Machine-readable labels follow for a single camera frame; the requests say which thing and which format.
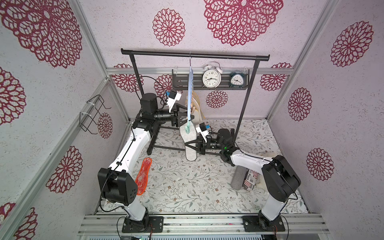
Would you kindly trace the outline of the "yellow-edged grey felt insole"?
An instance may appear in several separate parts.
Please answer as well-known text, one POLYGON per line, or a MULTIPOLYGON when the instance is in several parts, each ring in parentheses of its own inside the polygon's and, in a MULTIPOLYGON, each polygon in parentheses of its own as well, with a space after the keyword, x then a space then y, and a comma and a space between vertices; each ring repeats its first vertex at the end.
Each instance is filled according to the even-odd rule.
POLYGON ((201 123, 203 121, 203 115, 200 107, 200 99, 197 93, 194 91, 192 92, 191 104, 191 114, 194 116, 194 121, 199 121, 199 123, 201 123))

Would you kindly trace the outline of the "light blue clip hanger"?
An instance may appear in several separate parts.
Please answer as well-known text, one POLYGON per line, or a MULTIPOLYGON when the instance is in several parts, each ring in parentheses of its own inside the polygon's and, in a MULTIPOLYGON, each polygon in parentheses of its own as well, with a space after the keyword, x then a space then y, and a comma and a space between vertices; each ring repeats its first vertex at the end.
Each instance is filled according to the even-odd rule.
POLYGON ((187 126, 185 127, 185 131, 187 134, 190 133, 190 125, 191 125, 191 104, 192 104, 192 91, 193 91, 193 68, 192 68, 192 55, 189 58, 190 70, 189 70, 189 78, 188 78, 188 96, 187 96, 187 126))

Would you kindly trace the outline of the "dark grey felt insole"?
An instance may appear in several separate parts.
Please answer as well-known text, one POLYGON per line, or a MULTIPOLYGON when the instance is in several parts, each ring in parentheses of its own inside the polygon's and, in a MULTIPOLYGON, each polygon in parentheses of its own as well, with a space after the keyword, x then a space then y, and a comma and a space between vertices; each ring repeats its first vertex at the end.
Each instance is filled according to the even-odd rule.
POLYGON ((186 159, 193 162, 197 159, 196 140, 197 132, 191 121, 180 127, 180 134, 185 145, 186 159))

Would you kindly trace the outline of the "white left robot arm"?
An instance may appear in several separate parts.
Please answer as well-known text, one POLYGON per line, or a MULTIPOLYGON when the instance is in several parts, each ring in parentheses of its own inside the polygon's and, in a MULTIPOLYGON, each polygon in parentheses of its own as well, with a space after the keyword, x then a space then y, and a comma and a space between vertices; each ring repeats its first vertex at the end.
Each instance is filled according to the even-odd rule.
POLYGON ((178 104, 182 93, 172 90, 166 96, 166 110, 159 109, 156 94, 142 96, 141 109, 123 149, 108 168, 101 168, 98 172, 101 198, 124 210, 127 214, 125 224, 131 230, 146 231, 150 226, 149 211, 136 198, 138 185, 132 177, 142 150, 146 145, 153 146, 162 123, 171 122, 173 127, 180 127, 187 122, 187 108, 178 104))

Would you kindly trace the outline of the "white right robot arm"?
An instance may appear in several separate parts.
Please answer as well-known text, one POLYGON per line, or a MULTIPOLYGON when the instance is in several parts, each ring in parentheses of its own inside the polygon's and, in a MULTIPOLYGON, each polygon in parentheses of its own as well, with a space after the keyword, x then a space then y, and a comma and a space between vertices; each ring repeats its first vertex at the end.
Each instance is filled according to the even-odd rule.
POLYGON ((236 145, 234 129, 219 129, 213 139, 209 130, 197 127, 196 131, 180 130, 186 148, 186 158, 192 161, 207 148, 219 150, 221 160, 231 166, 240 166, 263 176, 269 196, 258 213, 259 226, 266 229, 281 216, 281 211, 292 194, 301 185, 301 180, 290 163, 281 155, 273 158, 243 152, 236 145))

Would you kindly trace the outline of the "red translucent gel insole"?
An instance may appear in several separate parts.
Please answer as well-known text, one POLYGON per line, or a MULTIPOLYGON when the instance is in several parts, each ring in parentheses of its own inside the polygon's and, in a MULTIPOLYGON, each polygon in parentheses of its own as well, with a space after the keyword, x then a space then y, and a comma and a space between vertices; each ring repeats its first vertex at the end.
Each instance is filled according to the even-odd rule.
POLYGON ((138 186, 137 196, 141 196, 147 188, 152 162, 153 160, 151 158, 145 158, 142 162, 140 171, 135 180, 135 183, 138 186))

